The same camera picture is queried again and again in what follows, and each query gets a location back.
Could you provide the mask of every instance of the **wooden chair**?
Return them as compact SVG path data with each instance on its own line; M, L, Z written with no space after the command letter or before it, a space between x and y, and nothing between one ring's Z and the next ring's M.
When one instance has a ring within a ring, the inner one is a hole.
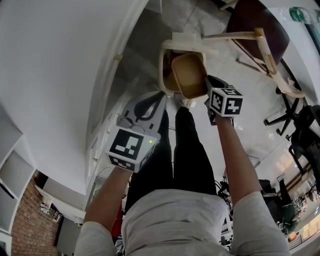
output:
M286 82L277 65L282 59L289 37L273 14L259 0L239 0L228 22L226 33L203 35L203 40L230 40L251 61L237 63L274 80L284 94L303 98L305 94Z

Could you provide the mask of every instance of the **floor tile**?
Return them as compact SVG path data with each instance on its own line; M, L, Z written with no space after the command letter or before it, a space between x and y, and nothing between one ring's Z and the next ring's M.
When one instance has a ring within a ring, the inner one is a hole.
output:
M245 97L250 97L262 75L239 65L236 62L236 57L233 54L229 54L217 77L239 89Z
M161 20L174 32L182 32L199 0L162 0Z
M229 18L230 14L219 11L212 1L199 0L185 24L183 32L196 34L200 40L202 35L222 33L228 24ZM201 43L219 51L219 54L206 55L207 73L216 76L230 53L229 43L225 40L212 39L202 40Z

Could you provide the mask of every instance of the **leg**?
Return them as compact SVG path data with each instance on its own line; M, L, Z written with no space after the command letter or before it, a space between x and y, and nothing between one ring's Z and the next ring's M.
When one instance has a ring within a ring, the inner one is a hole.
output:
M173 182L171 146L169 142L169 118L164 111L159 128L160 142L138 173L133 173L125 204L127 212L140 198L154 190L171 189Z
M175 116L174 187L216 195L215 177L207 153L199 141L195 121L186 107Z
M281 193L281 199L282 199L282 205L286 206L288 204L291 204L292 200L290 198L290 195L287 191L286 185L285 185L285 181L282 179L280 180L280 193Z

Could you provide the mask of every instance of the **white shelf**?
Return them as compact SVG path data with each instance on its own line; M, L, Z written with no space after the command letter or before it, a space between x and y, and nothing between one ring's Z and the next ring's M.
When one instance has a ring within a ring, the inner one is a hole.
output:
M7 119L0 117L0 168L19 142L23 134L10 124Z
M19 200L12 199L2 188L0 189L0 230L11 233Z
M2 246L4 245L4 251L7 256L11 256L11 245L12 245L12 237L6 233L0 232L0 243Z
M0 170L0 183L2 183L16 199L20 199L34 170L30 164L13 151Z
M14 151L29 165L36 167L26 136L23 135L22 138L19 139L17 145L14 147Z

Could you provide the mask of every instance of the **white floor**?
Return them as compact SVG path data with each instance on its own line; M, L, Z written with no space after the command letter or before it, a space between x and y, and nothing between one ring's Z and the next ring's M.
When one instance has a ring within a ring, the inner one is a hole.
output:
M163 0L162 14L144 10L140 16L124 51L124 58L116 73L116 80L127 84L135 94L152 90L157 84L158 57L161 43L170 39L172 32L216 34L226 28L230 13L220 11L210 0ZM235 62L237 57L245 57L232 48L227 41L212 42L219 55L207 55L207 73L232 84L245 95L241 115L234 119L235 129L244 149L258 157L261 164L256 168L260 179L277 183L276 179L286 173L289 182L299 173L288 152L290 142L286 134L294 131L291 123L283 136L276 129L283 123L266 127L265 118L273 120L285 113L281 96L275 93L276 84L257 72L249 70ZM211 127L204 106L206 97L195 99L191 108L200 141L206 149L216 180L220 181L225 162L216 127ZM170 125L175 125L176 109L168 102ZM175 146L175 133L170 133L172 148Z

